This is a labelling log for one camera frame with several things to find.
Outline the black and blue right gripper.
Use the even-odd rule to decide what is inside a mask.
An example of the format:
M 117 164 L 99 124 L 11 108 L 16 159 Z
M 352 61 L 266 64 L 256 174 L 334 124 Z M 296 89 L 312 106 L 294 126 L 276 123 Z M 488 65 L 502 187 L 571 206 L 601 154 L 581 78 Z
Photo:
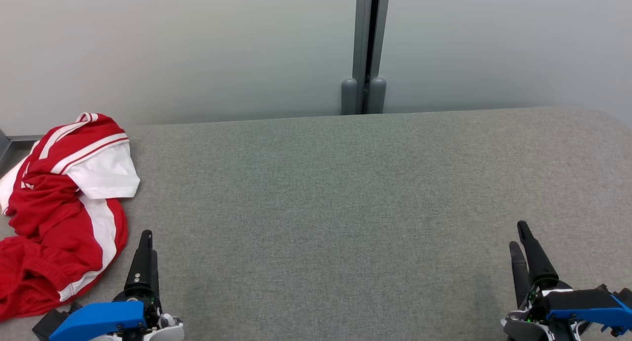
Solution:
M 615 338 L 631 331 L 630 289 L 610 292 L 603 284 L 594 289 L 570 288 L 559 282 L 528 223 L 517 222 L 517 231 L 524 254 L 515 241 L 509 249 L 518 308 L 501 320 L 509 341 L 579 341 L 596 324 Z

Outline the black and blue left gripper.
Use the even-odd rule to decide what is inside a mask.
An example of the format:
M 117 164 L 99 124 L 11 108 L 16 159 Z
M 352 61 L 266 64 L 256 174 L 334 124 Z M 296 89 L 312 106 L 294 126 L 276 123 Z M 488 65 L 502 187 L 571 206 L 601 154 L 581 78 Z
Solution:
M 158 255 L 153 233 L 142 231 L 124 290 L 109 303 L 73 311 L 52 332 L 51 341 L 169 341 L 171 315 L 159 302 Z

